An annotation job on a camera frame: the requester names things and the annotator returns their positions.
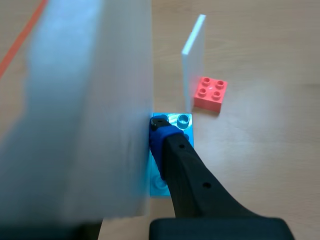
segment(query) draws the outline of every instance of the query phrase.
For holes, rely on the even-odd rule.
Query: blue lego brick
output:
[[[153,116],[163,115],[163,118],[172,125],[183,130],[184,136],[194,146],[194,131],[192,128],[192,114],[190,113],[165,113],[157,112]],[[170,192],[165,181],[160,177],[155,159],[150,152],[151,177],[150,177],[150,195],[151,197],[170,197]]]

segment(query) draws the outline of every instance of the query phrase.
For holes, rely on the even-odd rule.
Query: white panel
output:
[[[0,146],[2,226],[143,214],[151,25],[150,0],[49,2],[28,55],[25,114]]]
[[[186,113],[192,111],[198,82],[204,74],[205,20],[206,15],[198,17],[181,52]]]

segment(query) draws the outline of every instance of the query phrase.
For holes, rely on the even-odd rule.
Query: red lego brick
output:
[[[194,95],[194,106],[220,113],[228,83],[202,77]]]

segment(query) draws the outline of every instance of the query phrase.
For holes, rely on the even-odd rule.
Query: orange line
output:
[[[21,45],[24,43],[26,38],[28,37],[29,33],[37,23],[39,17],[41,16],[42,12],[45,9],[48,0],[42,0],[39,6],[36,8],[34,13],[32,14],[30,20],[24,26],[23,30],[20,32],[18,37],[15,39],[14,43],[10,47],[9,51],[6,53],[2,61],[0,62],[0,79],[4,75],[5,71],[9,67],[10,63],[14,59],[15,55],[17,54],[18,50],[20,49]]]

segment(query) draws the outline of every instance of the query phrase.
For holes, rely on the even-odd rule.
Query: wooden surface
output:
[[[23,26],[3,6],[31,15],[36,2],[0,1],[0,56]],[[244,206],[319,239],[320,2],[154,0],[152,11],[155,111],[183,111],[180,51],[207,15],[205,74],[229,85],[220,115],[194,110],[195,149]],[[21,109],[23,55],[0,79],[0,134]],[[105,221],[100,239],[148,239],[150,220],[173,214],[169,199],[152,199],[149,217]]]

